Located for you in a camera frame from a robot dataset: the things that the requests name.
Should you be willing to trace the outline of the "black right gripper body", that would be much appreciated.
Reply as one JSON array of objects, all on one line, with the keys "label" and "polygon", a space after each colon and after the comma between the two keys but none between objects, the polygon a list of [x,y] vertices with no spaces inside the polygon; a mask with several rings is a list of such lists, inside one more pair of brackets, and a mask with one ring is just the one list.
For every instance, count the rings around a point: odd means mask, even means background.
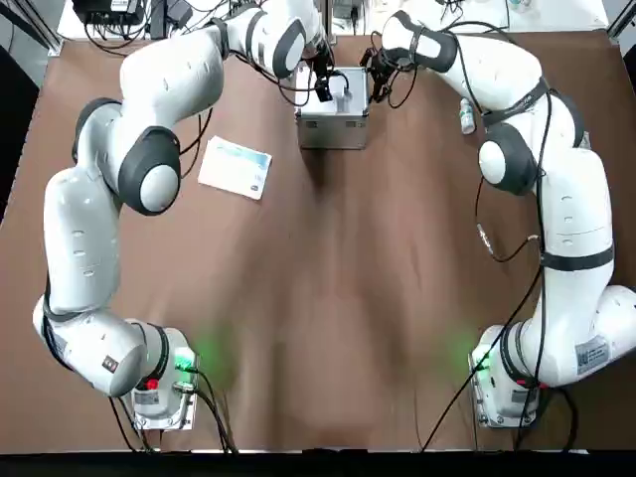
[{"label": "black right gripper body", "polygon": [[370,74],[373,78],[389,78],[397,70],[398,64],[388,57],[384,49],[373,51],[370,65]]}]

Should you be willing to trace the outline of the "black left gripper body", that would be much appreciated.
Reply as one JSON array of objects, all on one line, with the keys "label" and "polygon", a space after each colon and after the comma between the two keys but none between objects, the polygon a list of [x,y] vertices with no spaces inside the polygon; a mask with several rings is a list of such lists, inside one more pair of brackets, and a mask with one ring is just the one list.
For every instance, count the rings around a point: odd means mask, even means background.
[{"label": "black left gripper body", "polygon": [[318,80],[327,79],[335,66],[332,47],[328,42],[306,44],[303,50],[303,60],[312,75]]}]

